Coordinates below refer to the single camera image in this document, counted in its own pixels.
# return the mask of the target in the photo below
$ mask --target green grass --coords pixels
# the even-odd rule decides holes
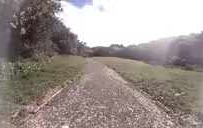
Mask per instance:
[[[118,72],[133,87],[148,93],[173,112],[203,114],[203,73],[152,66],[115,57],[95,58]]]
[[[50,62],[24,60],[15,66],[10,81],[10,94],[17,104],[40,100],[54,87],[62,86],[82,73],[86,60],[78,56],[54,56]]]

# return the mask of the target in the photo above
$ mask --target gravel path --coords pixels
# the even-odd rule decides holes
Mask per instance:
[[[26,128],[178,128],[113,70],[88,59],[87,74],[38,112]]]

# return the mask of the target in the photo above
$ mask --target white sky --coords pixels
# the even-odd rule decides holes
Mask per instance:
[[[203,30],[203,0],[94,0],[82,9],[63,5],[60,17],[89,46],[139,44]]]

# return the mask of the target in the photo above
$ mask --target grass verge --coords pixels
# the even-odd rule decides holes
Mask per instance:
[[[203,73],[115,57],[98,57],[95,60],[118,72],[136,89],[148,93],[174,113],[196,114],[203,118]]]
[[[82,73],[85,64],[84,58],[68,55],[54,56],[49,62],[18,62],[10,78],[11,97],[21,105],[39,101],[49,89],[62,86]]]

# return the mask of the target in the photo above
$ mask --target hill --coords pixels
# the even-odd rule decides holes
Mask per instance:
[[[186,70],[203,71],[203,31],[196,34],[161,38],[119,49],[111,46],[93,48],[94,56],[115,56],[141,60],[153,65],[180,66]]]

